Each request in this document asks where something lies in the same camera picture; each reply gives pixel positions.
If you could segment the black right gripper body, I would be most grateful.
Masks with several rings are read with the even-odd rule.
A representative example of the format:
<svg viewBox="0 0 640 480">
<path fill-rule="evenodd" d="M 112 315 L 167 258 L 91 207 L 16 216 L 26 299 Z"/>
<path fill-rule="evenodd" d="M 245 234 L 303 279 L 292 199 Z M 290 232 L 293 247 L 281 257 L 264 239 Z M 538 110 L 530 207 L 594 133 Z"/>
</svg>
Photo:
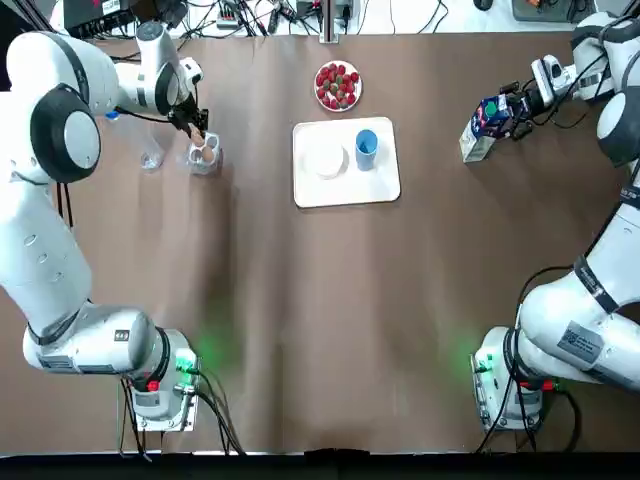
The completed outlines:
<svg viewBox="0 0 640 480">
<path fill-rule="evenodd" d="M 516 93 L 516 123 L 541 125 L 537 118 L 548 110 L 537 86 L 521 88 Z"/>
</svg>

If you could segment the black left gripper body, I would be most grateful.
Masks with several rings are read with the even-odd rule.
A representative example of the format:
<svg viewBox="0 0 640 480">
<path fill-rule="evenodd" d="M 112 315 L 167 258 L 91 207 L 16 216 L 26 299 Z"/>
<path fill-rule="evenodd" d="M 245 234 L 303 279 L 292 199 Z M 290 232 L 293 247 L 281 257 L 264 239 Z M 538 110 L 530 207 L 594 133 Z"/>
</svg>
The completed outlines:
<svg viewBox="0 0 640 480">
<path fill-rule="evenodd" d="M 190 94 L 184 102 L 170 109 L 167 119 L 177 130 L 189 132 L 189 125 L 193 124 L 201 132 L 200 125 L 203 120 L 208 121 L 209 126 L 209 110 L 200 108 L 194 95 Z"/>
</svg>

